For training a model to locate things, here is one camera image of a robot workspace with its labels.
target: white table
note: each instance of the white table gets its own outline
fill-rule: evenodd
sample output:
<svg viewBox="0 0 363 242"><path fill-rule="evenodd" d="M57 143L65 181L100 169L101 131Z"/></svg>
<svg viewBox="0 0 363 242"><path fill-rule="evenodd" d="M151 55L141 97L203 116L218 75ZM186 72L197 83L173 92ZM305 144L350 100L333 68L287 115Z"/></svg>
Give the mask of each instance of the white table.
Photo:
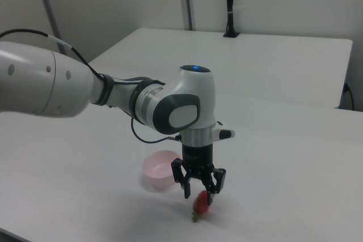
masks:
<svg viewBox="0 0 363 242"><path fill-rule="evenodd" d="M336 108L352 41L312 37L138 29L92 61L103 71L125 68L172 79L177 67L195 64L214 73L217 92Z"/></svg>
<svg viewBox="0 0 363 242"><path fill-rule="evenodd" d="M138 72L98 60L100 72ZM121 110L90 105L71 119L1 113L0 228L33 242L363 237L361 113L217 94L216 116L236 137L214 144L225 186L195 224L200 182L185 200L178 185L157 191L141 172L151 152L180 153L180 144L139 142Z"/></svg>

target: bowl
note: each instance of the bowl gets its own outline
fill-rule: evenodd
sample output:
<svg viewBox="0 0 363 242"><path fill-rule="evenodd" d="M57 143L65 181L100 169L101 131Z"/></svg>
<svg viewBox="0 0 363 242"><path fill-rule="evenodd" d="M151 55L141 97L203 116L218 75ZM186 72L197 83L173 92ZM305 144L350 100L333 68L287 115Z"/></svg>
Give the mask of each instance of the bowl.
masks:
<svg viewBox="0 0 363 242"><path fill-rule="evenodd" d="M152 185L165 188L174 183L171 163L179 154L171 150L159 150L149 155L142 164L143 173Z"/></svg>

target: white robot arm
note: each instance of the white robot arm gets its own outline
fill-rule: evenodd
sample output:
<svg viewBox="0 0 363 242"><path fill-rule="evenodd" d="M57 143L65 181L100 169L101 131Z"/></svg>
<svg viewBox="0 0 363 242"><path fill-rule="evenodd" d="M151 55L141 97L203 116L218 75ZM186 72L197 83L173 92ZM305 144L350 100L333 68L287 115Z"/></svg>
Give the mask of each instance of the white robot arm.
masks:
<svg viewBox="0 0 363 242"><path fill-rule="evenodd" d="M86 65L50 50L0 43L0 112L73 117L89 103L118 107L160 133L179 133L183 160L176 159L172 169L186 198L190 178L203 182L209 204L210 195L222 189L226 171L214 168L212 144L233 137L234 132L215 121L210 70L182 66L168 84L149 78L115 80L95 75ZM182 167L187 169L185 176Z"/></svg>

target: cable clip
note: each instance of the cable clip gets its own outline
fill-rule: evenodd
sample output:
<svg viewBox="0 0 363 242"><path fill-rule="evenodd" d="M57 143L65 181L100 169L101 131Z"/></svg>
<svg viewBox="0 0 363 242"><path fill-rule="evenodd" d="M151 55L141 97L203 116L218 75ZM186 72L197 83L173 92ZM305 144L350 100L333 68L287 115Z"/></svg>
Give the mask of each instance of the cable clip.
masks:
<svg viewBox="0 0 363 242"><path fill-rule="evenodd" d="M100 98L97 100L97 102L95 102L93 104L98 105L98 106L103 106L104 104L106 104L106 102L111 94L113 86L115 85L115 81L109 75L106 75L106 74L100 74L100 75L102 75L104 78L104 87L103 87L102 93L100 95Z"/></svg>

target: red strawberry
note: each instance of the red strawberry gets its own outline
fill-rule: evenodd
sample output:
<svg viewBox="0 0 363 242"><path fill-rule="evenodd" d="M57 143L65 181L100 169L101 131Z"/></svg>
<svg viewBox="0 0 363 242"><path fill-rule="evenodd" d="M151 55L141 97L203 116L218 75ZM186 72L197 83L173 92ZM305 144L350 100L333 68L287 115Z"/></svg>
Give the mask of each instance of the red strawberry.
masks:
<svg viewBox="0 0 363 242"><path fill-rule="evenodd" d="M198 222L199 215L206 213L209 209L209 205L207 203L208 193L206 190L199 193L198 197L195 199L193 203L193 222Z"/></svg>

